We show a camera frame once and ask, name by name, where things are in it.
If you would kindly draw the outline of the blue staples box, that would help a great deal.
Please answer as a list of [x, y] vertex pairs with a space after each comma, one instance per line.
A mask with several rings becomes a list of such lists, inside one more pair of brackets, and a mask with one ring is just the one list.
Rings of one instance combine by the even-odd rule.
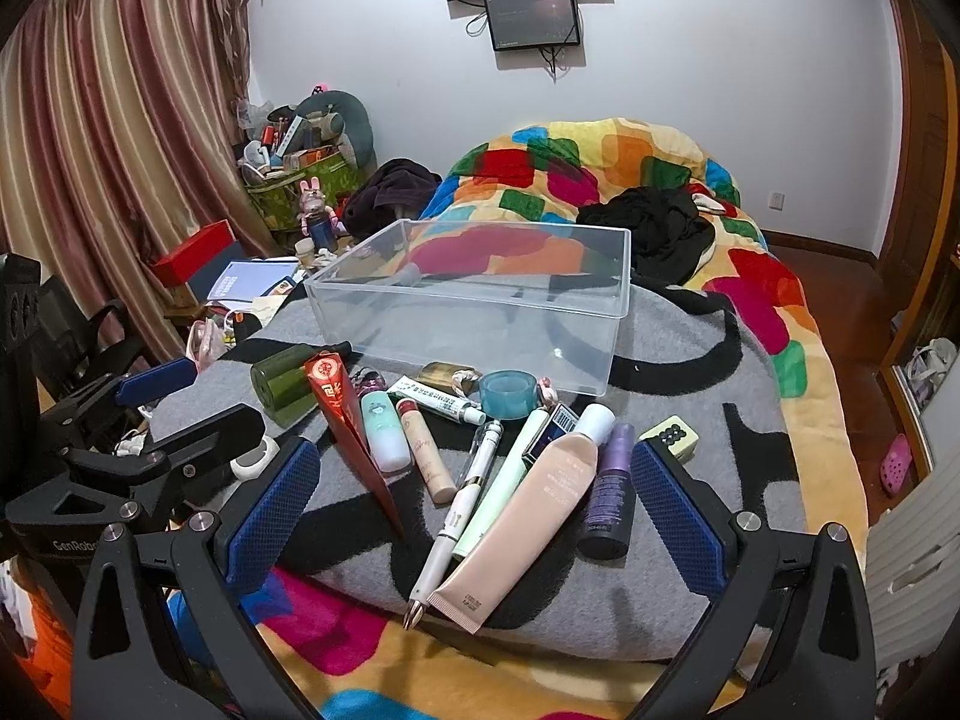
[[544, 426], [540, 427], [539, 431], [535, 433], [534, 439], [532, 439], [527, 446], [524, 452], [526, 465], [534, 465], [534, 463], [539, 460], [540, 455], [542, 455], [547, 445], [571, 433], [574, 427], [576, 427], [578, 419], [579, 416], [576, 411], [571, 410], [571, 408], [564, 403], [558, 403], [558, 405], [550, 411], [550, 416], [547, 421], [544, 422]]

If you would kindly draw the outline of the purple spray bottle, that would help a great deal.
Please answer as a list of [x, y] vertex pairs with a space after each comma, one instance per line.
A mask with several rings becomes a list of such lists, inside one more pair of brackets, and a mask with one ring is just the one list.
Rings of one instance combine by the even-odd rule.
[[630, 460], [635, 444], [635, 427], [615, 422], [599, 455], [578, 541], [579, 554], [590, 561], [619, 561], [630, 550], [636, 504]]

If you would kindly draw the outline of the mint green bottle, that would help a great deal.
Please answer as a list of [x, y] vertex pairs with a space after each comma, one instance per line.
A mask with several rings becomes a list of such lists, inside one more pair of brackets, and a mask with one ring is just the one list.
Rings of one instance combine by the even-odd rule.
[[395, 476], [410, 466], [410, 449], [391, 397], [384, 388], [368, 388], [359, 400], [370, 454], [384, 476]]

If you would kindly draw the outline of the green spray bottle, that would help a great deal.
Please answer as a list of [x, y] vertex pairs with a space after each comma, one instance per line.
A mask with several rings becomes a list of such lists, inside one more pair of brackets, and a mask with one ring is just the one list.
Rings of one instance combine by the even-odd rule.
[[252, 388], [260, 406], [283, 429], [295, 426], [317, 406], [311, 385], [306, 379], [304, 364], [320, 353], [337, 353], [341, 358], [346, 358], [352, 354], [352, 345], [324, 344], [314, 348], [307, 344], [295, 344], [251, 366]]

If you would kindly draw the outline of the red box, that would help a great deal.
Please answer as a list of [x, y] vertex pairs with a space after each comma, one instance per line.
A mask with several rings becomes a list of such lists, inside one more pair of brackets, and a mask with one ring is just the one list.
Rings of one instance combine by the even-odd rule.
[[201, 227], [176, 249], [156, 260], [151, 265], [151, 271], [164, 288], [182, 286], [235, 242], [235, 234], [228, 221], [215, 221]]

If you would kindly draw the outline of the white ointment tube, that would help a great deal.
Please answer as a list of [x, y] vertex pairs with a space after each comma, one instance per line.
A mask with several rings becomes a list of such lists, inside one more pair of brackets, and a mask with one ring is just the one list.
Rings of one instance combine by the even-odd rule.
[[405, 376], [399, 377], [391, 387], [387, 388], [387, 394], [391, 395], [395, 401], [409, 398], [415, 401], [416, 405], [427, 408], [435, 415], [462, 422], [462, 424], [478, 427], [483, 426], [488, 419], [482, 408], [470, 398], [446, 394], [443, 390]]

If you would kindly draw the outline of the large beige cream tube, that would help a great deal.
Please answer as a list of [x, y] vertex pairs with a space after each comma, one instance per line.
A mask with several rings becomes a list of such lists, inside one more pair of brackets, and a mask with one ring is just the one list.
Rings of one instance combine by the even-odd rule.
[[587, 493], [613, 424], [610, 408], [591, 403], [545, 447], [477, 548], [431, 594], [438, 613], [469, 634], [487, 622]]

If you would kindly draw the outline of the blue white book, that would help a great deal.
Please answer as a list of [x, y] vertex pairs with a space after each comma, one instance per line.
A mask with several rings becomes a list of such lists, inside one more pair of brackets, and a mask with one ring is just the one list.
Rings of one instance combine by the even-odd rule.
[[209, 301], [252, 302], [270, 293], [278, 283], [298, 270], [298, 262], [280, 260], [233, 260], [213, 281], [206, 294]]

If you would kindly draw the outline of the pale green tube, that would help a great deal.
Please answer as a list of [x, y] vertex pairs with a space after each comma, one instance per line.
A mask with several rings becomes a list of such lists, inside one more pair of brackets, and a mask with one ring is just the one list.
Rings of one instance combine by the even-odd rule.
[[527, 417], [511, 449], [508, 450], [505, 460], [501, 463], [500, 470], [496, 472], [493, 481], [488, 485], [487, 492], [483, 494], [477, 511], [473, 512], [464, 533], [454, 546], [455, 559], [466, 559], [477, 548], [478, 543], [496, 522], [512, 495], [516, 493], [517, 486], [521, 484], [527, 473], [524, 454], [527, 452], [527, 447], [544, 429], [548, 418], [550, 415], [545, 408], [537, 408]]

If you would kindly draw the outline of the green mahjong tile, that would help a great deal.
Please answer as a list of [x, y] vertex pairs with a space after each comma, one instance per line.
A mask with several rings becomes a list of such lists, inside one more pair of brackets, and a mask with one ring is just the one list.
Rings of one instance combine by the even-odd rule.
[[641, 440], [658, 439], [675, 460], [686, 463], [695, 455], [700, 436], [680, 416], [669, 416], [640, 435]]

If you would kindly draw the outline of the red tea packet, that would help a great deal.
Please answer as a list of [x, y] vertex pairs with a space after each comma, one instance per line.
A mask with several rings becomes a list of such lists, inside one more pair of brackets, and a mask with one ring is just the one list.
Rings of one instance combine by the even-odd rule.
[[400, 538], [405, 538], [404, 525], [395, 505], [386, 478], [371, 457], [370, 446], [363, 433], [359, 399], [356, 396], [347, 366], [338, 353], [320, 351], [302, 366], [319, 410], [327, 419], [343, 460], [364, 488], [377, 499], [381, 509], [394, 525]]

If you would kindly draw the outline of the white pen device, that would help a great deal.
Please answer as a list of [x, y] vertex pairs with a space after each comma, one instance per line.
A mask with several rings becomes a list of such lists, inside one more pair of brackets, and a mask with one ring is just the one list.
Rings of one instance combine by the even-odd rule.
[[451, 564], [455, 545], [469, 525], [473, 511], [477, 507], [483, 484], [487, 481], [502, 435], [503, 423], [498, 419], [487, 421], [478, 429], [477, 444], [467, 468], [466, 481], [457, 489], [444, 518], [443, 527], [436, 535], [427, 561], [421, 567], [420, 575], [410, 592], [407, 611], [402, 619], [405, 629], [415, 628], [420, 622], [428, 609], [431, 594], [443, 582], [444, 575]]

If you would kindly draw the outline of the teal tape roll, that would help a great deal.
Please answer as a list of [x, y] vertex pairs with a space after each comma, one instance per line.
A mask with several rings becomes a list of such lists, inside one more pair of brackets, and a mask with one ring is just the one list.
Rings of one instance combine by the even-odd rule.
[[480, 406], [491, 419], [526, 419], [539, 406], [537, 379], [524, 371], [494, 371], [478, 381]]

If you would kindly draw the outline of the beige tube red cap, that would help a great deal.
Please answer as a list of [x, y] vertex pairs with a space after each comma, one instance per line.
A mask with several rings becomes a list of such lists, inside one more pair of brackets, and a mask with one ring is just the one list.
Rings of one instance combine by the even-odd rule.
[[433, 434], [430, 433], [420, 408], [411, 398], [402, 398], [398, 400], [395, 409], [416, 468], [427, 486], [431, 500], [436, 505], [451, 504], [457, 493], [457, 486], [441, 458], [438, 445], [434, 442]]

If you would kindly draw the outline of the white tape roll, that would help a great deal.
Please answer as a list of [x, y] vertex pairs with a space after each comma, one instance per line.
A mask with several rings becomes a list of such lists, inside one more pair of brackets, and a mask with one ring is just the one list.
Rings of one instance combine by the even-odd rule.
[[280, 450], [280, 447], [278, 447], [275, 439], [270, 436], [263, 436], [255, 449], [247, 450], [239, 457], [233, 458], [229, 462], [229, 468], [241, 483], [252, 481], [252, 479], [262, 475], [263, 470], [277, 456], [278, 450]]

